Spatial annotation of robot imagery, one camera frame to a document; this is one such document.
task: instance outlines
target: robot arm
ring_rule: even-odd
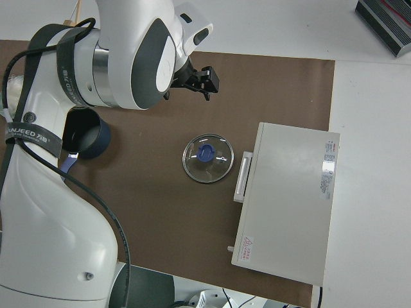
[[[36,68],[25,75],[20,99],[25,105],[13,120],[17,126],[9,126],[14,133],[48,142],[30,130],[33,125],[62,139],[78,98],[85,105],[147,109],[167,97],[170,87],[206,97],[218,92],[214,71],[197,72],[189,59],[213,30],[192,7],[174,9],[171,0],[97,4],[101,31],[91,30],[73,43],[69,56],[60,46],[79,29],[61,27],[52,34],[47,29],[30,43],[61,45],[36,55]],[[26,67],[32,63],[28,59]],[[111,226],[28,149],[54,167],[56,155],[26,142],[8,146],[0,178],[0,307],[104,308],[117,261]]]
[[[163,96],[167,99],[170,86],[186,83],[187,88],[207,95],[218,92],[213,70],[203,69],[200,76],[189,59],[213,30],[193,5],[174,8],[171,1],[163,0],[126,2],[120,6],[116,1],[97,0],[98,46],[108,50],[111,101],[123,108],[147,109]]]

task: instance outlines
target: white surface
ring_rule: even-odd
[[[190,2],[214,24],[214,33],[198,50],[411,64],[411,54],[395,59],[356,16],[356,0]],[[0,0],[0,39],[29,40],[41,26],[69,18],[74,4]],[[97,16],[94,0],[84,0],[81,18]]]
[[[411,303],[410,67],[338,62],[329,129],[341,133],[324,306]]]
[[[322,286],[339,138],[259,124],[233,264]]]
[[[395,59],[354,14],[355,0],[192,2],[214,24],[203,51],[393,64],[337,62],[330,130],[341,148],[323,308],[408,307],[411,67],[396,64],[411,64],[411,53]],[[0,39],[28,40],[68,18],[74,3],[0,0]],[[82,18],[96,12],[83,1]]]
[[[174,278],[174,288],[175,288],[175,300],[185,300],[188,301],[193,295],[209,289],[219,289],[220,287],[212,286],[210,284],[205,284],[203,282],[198,282],[178,276],[173,276]],[[241,305],[246,300],[249,300],[253,295],[237,292],[230,289],[225,289],[225,292],[229,297],[231,297],[238,305]],[[244,308],[262,308],[267,300],[265,298],[256,297],[252,301],[245,304]]]

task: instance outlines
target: brown paper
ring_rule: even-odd
[[[2,51],[5,44],[15,46],[2,42]],[[334,62],[222,53],[195,53],[192,60],[198,69],[212,65],[220,77],[210,102],[172,89],[169,101],[150,110],[98,107],[112,142],[71,173],[117,214],[133,264],[309,307],[310,285],[234,266],[227,246],[234,245],[241,213],[232,200],[240,159],[254,149],[258,123],[328,130]],[[221,135],[234,148],[231,171],[213,184],[195,182],[182,167],[187,143],[203,133]]]

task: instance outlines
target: white table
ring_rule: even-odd
[[[323,307],[408,307],[411,53],[395,59],[354,14],[355,0],[192,2],[214,22],[202,51],[337,61],[329,130],[341,145]],[[28,40],[74,3],[1,0],[0,39]],[[90,15],[97,7],[84,1]]]

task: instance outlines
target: wooden stick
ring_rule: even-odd
[[[75,19],[75,24],[78,24],[80,21],[80,11],[82,10],[82,1],[83,0],[77,0],[77,11],[76,11],[76,19]]]

